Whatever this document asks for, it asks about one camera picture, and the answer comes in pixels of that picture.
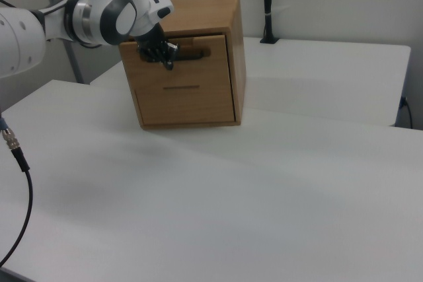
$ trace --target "white table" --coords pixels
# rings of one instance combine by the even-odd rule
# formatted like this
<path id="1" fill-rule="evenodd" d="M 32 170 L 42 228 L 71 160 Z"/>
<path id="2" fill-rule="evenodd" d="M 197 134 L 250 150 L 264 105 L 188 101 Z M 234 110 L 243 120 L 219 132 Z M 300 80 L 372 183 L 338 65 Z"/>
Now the white table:
<path id="1" fill-rule="evenodd" d="M 393 125 L 410 57 L 406 46 L 244 38 L 245 106 Z M 91 85 L 128 90 L 119 62 Z"/>
<path id="2" fill-rule="evenodd" d="M 6 268 L 36 282 L 420 282 L 423 133 L 245 108 L 142 131 L 129 92 L 53 81 L 4 113 L 34 180 Z M 0 250 L 26 184 L 0 147 Z"/>

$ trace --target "black cable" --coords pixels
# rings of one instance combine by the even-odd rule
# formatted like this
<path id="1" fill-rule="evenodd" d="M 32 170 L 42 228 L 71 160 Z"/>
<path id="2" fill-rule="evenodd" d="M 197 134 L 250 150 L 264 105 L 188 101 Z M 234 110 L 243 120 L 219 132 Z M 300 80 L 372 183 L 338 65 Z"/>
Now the black cable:
<path id="1" fill-rule="evenodd" d="M 96 45 L 96 46 L 87 46 L 87 45 L 85 45 L 85 44 L 83 44 L 83 43 L 79 43 L 83 48 L 86 48 L 86 49 L 97 49 L 97 48 L 99 48 L 99 47 L 101 47 L 101 44 L 99 44 L 99 45 Z"/>
<path id="2" fill-rule="evenodd" d="M 28 226 L 29 218 L 31 216 L 32 200 L 33 200 L 33 196 L 34 196 L 33 191 L 32 191 L 32 180 L 31 180 L 31 175 L 30 175 L 29 171 L 26 171 L 25 172 L 25 175 L 26 175 L 26 179 L 28 180 L 28 190 L 29 190 L 28 210 L 26 212 L 25 221 L 24 221 L 24 224 L 22 226 L 22 229 L 20 230 L 19 236 L 16 239 L 16 241 L 13 244 L 12 248 L 10 249 L 10 251 L 3 258 L 3 260 L 1 260 L 0 267 L 3 267 L 3 264 L 6 263 L 6 261 L 12 256 L 13 252 L 16 250 L 17 246 L 19 245 L 19 242 L 22 240 L 22 237 L 24 236 L 25 230 L 26 230 L 26 228 Z"/>
<path id="3" fill-rule="evenodd" d="M 58 7 L 54 8 L 54 9 L 52 9 L 52 10 L 49 10 L 49 11 L 47 11 L 47 12 L 44 13 L 44 16 L 49 15 L 50 13 L 54 13 L 55 11 L 62 9 L 65 6 L 66 6 L 66 3 L 64 3 L 61 6 L 58 6 Z"/>
<path id="4" fill-rule="evenodd" d="M 16 8 L 14 5 L 12 5 L 11 3 L 8 3 L 7 1 L 4 1 L 4 0 L 0 0 L 0 3 L 6 5 L 6 6 L 10 7 L 10 8 Z"/>
<path id="5" fill-rule="evenodd" d="M 408 104 L 408 102 L 405 100 L 404 102 L 404 106 L 407 107 L 408 109 L 408 115 L 410 116 L 410 129 L 413 129 L 412 127 L 412 114 L 411 114 L 411 109 L 410 109 L 410 105 Z"/>

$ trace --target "drawer handle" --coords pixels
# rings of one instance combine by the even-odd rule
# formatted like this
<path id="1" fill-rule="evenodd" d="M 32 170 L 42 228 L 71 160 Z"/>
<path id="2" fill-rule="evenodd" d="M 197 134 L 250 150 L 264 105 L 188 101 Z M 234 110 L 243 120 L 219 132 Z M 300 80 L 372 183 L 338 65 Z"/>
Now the drawer handle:
<path id="1" fill-rule="evenodd" d="M 178 55 L 175 61 L 194 61 L 196 59 L 202 59 L 204 57 L 204 51 L 202 50 L 198 54 L 193 55 Z"/>
<path id="2" fill-rule="evenodd" d="M 194 89 L 200 88 L 199 85 L 191 85 L 191 86 L 170 86 L 170 87 L 163 87 L 164 90 L 174 90 L 174 89 Z"/>

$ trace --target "wooden cabinet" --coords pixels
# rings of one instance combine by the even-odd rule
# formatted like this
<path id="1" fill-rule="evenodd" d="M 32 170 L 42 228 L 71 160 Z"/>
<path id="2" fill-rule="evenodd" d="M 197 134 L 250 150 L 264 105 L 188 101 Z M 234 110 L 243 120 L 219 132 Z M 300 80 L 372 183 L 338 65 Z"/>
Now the wooden cabinet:
<path id="1" fill-rule="evenodd" d="M 239 0 L 172 0 L 161 23 L 180 55 L 167 71 L 140 58 L 135 42 L 120 45 L 132 98 L 143 129 L 241 124 L 245 56 Z"/>

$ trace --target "black handle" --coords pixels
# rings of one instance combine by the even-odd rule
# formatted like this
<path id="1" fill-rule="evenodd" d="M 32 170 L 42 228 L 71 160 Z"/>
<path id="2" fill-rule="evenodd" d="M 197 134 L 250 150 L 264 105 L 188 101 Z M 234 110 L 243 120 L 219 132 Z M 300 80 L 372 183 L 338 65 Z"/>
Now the black handle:
<path id="1" fill-rule="evenodd" d="M 196 59 L 202 59 L 204 57 L 204 51 L 193 55 L 178 55 L 175 61 L 193 61 Z"/>

